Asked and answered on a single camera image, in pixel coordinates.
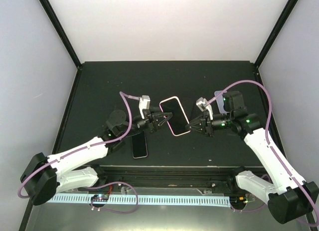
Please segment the pink phone case with phone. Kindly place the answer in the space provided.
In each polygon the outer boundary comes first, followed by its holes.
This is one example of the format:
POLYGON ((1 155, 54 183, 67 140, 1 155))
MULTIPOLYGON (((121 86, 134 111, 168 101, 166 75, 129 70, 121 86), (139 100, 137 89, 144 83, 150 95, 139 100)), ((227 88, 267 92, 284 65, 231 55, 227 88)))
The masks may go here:
POLYGON ((185 110, 177 96, 164 99, 159 103, 159 107, 163 113, 171 113, 172 117, 167 124, 176 137, 190 133, 188 129, 189 120, 185 110))

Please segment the purple phone case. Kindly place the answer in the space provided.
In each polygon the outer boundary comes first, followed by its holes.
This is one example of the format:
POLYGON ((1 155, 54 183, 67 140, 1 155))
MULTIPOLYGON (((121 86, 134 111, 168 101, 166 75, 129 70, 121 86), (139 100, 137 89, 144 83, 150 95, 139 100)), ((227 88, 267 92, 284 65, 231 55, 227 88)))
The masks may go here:
POLYGON ((216 103, 217 103, 217 107, 218 107, 218 110, 219 110, 219 113, 220 114, 226 114, 228 113, 227 111, 225 111, 224 109, 224 98, 223 98, 223 95, 220 95, 222 93, 221 90, 219 91, 215 91, 214 92, 214 96, 217 97, 216 99, 216 103))

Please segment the black smartphone from purple case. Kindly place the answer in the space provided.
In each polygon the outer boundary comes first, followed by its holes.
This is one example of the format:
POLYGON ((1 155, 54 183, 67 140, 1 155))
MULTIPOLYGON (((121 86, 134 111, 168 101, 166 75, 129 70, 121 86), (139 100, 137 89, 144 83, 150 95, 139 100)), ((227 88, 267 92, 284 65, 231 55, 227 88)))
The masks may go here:
POLYGON ((196 119, 201 114, 200 109, 197 107, 196 102, 192 104, 192 109, 189 117, 189 122, 196 119))

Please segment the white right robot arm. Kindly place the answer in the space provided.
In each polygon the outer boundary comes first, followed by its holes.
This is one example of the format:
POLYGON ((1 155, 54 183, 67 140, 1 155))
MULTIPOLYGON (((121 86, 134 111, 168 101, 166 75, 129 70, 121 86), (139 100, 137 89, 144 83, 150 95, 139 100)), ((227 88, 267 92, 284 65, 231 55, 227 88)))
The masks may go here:
POLYGON ((196 101, 202 115, 189 121, 178 97, 173 96, 159 103, 166 113, 168 126, 174 136, 198 132, 212 137, 214 131, 231 129, 257 156, 271 181, 256 176, 246 168, 236 169, 227 179, 227 188, 233 193, 246 190, 263 201, 274 219, 285 224, 314 210, 319 195, 315 182, 307 182, 290 165, 279 148, 272 143, 256 114, 249 114, 243 96, 238 91, 222 94, 225 114, 213 114, 204 98, 196 101))

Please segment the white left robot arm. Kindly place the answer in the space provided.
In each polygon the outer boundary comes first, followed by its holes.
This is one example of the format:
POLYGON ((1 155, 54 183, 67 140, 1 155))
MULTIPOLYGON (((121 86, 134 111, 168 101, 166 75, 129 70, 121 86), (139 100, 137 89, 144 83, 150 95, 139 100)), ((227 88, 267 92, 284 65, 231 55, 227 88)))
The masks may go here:
POLYGON ((171 112, 158 108, 145 109, 142 113, 132 118, 123 110, 115 110, 101 135, 62 153, 34 155, 20 177, 27 193, 25 197, 34 206, 39 206, 64 191, 82 187, 103 190, 107 185, 103 170, 98 165, 82 166, 115 152, 124 144, 124 137, 137 135, 145 129, 153 133, 173 117, 171 112))

